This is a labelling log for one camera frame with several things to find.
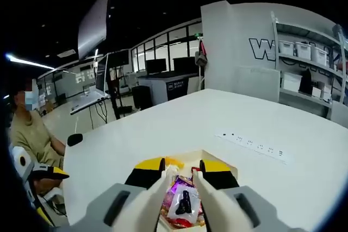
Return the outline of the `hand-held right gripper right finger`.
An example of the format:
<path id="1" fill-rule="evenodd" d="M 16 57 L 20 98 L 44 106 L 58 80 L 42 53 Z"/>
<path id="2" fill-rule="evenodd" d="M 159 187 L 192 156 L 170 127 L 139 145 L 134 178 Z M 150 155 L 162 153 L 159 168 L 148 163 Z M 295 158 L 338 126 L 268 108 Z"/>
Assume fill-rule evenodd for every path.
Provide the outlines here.
<path id="1" fill-rule="evenodd" d="M 230 168 L 200 160 L 199 195 L 208 231 L 304 231 L 278 218 L 277 210 L 255 190 L 239 186 Z"/>

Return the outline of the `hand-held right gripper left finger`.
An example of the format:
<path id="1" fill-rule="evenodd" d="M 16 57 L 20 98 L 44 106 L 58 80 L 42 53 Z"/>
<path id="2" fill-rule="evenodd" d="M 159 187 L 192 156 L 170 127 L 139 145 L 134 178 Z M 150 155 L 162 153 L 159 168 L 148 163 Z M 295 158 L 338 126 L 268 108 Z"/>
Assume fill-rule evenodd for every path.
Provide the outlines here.
<path id="1" fill-rule="evenodd" d="M 157 182 L 165 170 L 165 159 L 159 159 L 154 169 L 135 167 L 124 184 L 116 183 L 92 200 L 77 223 L 62 227 L 62 231 L 111 231 L 121 212 L 143 191 Z"/>

